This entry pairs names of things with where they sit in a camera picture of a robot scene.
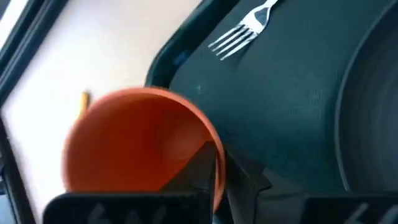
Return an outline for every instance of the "dark green surface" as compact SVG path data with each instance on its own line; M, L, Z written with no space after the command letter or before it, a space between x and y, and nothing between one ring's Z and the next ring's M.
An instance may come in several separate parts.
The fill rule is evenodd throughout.
M307 190L343 190L333 145L336 94L358 42L390 0L280 0L245 52L207 45L263 0L241 0L178 70L170 89L226 144Z

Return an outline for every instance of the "fork tines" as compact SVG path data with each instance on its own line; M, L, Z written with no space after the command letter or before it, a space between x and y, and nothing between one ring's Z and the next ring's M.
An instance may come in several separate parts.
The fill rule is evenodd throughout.
M224 60L235 52L242 49L245 45L250 43L250 41L252 41L256 37L257 34L253 32L248 26L239 23L236 27L226 32L219 39L209 44L208 48L210 48L212 52L216 52L216 55L219 56L222 53L225 53L227 50L231 49L232 47L236 46L221 57L220 60ZM215 46L218 42L221 42L222 40L224 40L222 43L220 43L218 46Z

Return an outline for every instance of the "white surface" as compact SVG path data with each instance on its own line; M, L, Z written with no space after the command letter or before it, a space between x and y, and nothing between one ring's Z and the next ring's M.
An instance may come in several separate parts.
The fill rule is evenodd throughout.
M3 106L38 222L65 191L61 152L80 93L142 86L149 66L200 0L70 0Z

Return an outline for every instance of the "orange bowl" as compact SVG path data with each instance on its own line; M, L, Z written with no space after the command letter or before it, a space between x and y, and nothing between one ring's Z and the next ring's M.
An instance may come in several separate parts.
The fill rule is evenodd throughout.
M65 143L63 182L70 192L155 192L206 141L214 141L218 150L215 211L225 187L225 158L209 119L166 90L119 90L95 102L76 121Z

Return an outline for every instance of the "fork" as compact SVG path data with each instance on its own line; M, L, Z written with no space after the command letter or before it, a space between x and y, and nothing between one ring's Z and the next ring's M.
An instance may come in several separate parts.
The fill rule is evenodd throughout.
M220 60L224 60L235 54L237 51L242 49L248 43L252 42L268 25L269 21L269 14L271 11L271 7L277 2L278 0L267 0L261 6L255 7L252 9L238 24L236 27L230 29L225 34L223 34L220 38L218 38L213 43L209 44L208 48L212 48L218 42L224 40L225 38L231 37L226 39L224 42L220 43L220 45L212 48L212 52L216 52L217 56L221 55L222 53L226 52L226 55L221 57Z

